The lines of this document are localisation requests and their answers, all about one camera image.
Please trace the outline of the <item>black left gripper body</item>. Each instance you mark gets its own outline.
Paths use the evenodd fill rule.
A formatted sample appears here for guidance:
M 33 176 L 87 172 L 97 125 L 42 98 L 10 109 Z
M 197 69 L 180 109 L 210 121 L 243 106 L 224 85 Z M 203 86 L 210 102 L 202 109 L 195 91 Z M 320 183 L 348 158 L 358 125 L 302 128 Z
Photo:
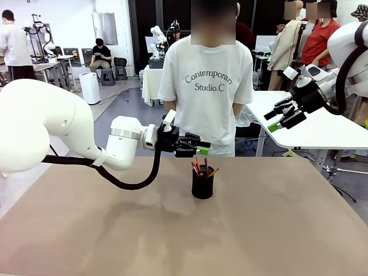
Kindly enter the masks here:
M 162 152 L 174 153 L 175 157 L 184 157 L 184 153 L 178 144 L 179 128 L 171 126 L 167 132 L 164 131 L 166 125 L 161 125 L 157 132 L 156 155 L 161 156 Z

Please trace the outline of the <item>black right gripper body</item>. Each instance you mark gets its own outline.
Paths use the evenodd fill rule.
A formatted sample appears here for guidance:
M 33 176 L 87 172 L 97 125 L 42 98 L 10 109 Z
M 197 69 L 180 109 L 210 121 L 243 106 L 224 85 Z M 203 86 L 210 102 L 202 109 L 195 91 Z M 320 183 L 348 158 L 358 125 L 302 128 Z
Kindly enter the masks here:
M 308 114 L 317 111 L 326 104 L 325 99 L 320 94 L 318 85 L 315 83 L 308 83 L 301 88 L 294 86 L 289 93 L 298 107 Z

